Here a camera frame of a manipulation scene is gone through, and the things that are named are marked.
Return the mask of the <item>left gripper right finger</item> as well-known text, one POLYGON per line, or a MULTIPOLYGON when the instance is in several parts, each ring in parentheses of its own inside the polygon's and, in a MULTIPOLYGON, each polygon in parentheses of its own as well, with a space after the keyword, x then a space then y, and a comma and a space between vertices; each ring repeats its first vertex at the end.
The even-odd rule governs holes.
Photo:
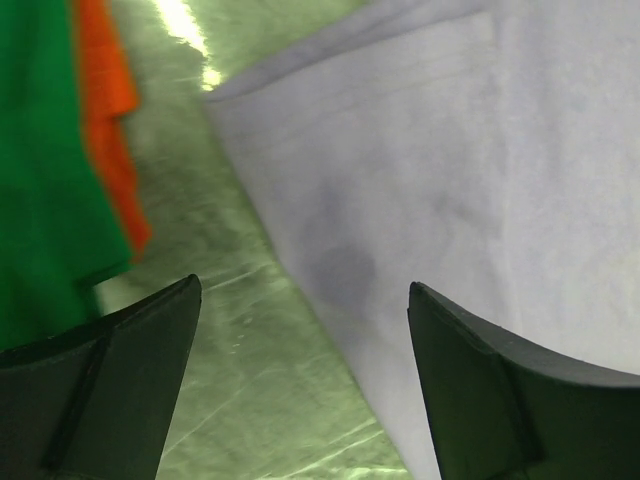
POLYGON ((408 323, 445 479, 639 475, 639 379, 526 340, 413 283, 408 323))

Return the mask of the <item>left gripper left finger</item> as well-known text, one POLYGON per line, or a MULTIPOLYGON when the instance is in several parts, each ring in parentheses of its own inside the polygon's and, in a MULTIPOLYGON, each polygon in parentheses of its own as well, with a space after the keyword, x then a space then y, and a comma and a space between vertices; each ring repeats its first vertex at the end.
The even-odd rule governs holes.
POLYGON ((202 303, 191 274, 1 354, 4 479, 155 478, 202 303))

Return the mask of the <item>purple t-shirt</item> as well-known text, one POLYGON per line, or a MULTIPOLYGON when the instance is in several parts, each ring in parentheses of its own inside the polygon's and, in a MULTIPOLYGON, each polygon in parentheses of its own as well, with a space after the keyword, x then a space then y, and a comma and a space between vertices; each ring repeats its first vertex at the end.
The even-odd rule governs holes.
POLYGON ((413 477, 445 479, 413 283, 639 379, 637 2, 376 1, 206 106, 413 477))

